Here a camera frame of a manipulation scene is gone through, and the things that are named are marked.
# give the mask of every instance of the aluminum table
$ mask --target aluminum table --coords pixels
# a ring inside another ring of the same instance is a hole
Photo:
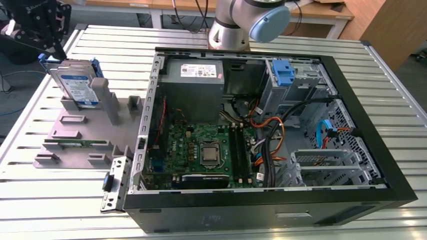
[[[334,56],[419,200],[343,226],[146,234],[126,213],[100,214],[106,170],[32,165],[62,109],[62,90],[46,76],[0,147],[0,239],[427,239],[427,115],[375,50],[359,41],[305,37],[250,46]],[[119,98],[144,98],[155,47],[203,49],[207,36],[90,25],[74,31],[66,51],[72,59],[96,56]]]

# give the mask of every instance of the metal bracket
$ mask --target metal bracket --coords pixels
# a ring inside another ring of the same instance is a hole
[[[132,161],[122,156],[114,159],[111,170],[104,179],[104,197],[102,199],[100,213],[124,213],[126,193],[128,189]]]

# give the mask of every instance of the wire bundle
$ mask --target wire bundle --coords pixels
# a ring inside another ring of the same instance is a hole
[[[293,32],[290,34],[287,34],[287,36],[293,36],[293,34],[297,33],[297,31],[301,29],[302,21],[303,21],[302,7],[295,0],[294,0],[294,3],[297,4],[298,10],[299,10],[298,21],[297,21],[295,28],[294,28]]]
[[[176,21],[178,21],[179,25],[182,26],[182,28],[183,28],[184,30],[190,31],[192,34],[196,34],[196,33],[200,32],[202,27],[203,27],[203,24],[206,24],[206,28],[208,28],[207,15],[208,15],[210,0],[206,0],[204,14],[203,14],[203,12],[202,12],[199,0],[195,0],[195,4],[198,5],[199,12],[200,12],[200,15],[202,15],[202,17],[203,17],[203,20],[202,20],[202,24],[200,24],[199,29],[198,29],[196,31],[192,31],[192,30],[190,29],[190,27],[194,25],[198,17],[194,17],[194,20],[192,20],[190,26],[186,27],[184,24],[182,23],[182,18],[180,18],[180,16],[179,16],[179,10],[176,9],[176,0],[172,0],[172,6],[174,6],[174,10],[175,10]]]

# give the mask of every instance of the green circuit board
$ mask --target green circuit board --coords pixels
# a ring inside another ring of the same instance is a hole
[[[252,128],[243,129],[244,141],[255,136]],[[186,174],[219,174],[230,176],[230,188],[254,187],[255,178],[248,167],[251,182],[234,180],[234,164],[230,145],[230,126],[219,124],[176,124],[171,125],[168,132],[168,148],[166,159],[154,159],[152,180],[159,190],[174,189],[172,176]],[[208,144],[219,148],[218,164],[206,166],[202,164],[202,148]],[[248,166],[250,149],[246,150]]]

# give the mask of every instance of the blue cable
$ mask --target blue cable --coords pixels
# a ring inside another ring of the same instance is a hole
[[[15,113],[18,113],[20,110],[23,110],[24,108],[26,108],[26,107],[20,108],[20,109],[18,109],[18,110],[15,110],[15,111],[11,111],[11,112],[0,113],[0,116],[6,116],[6,115],[10,115],[10,114],[15,114]]]

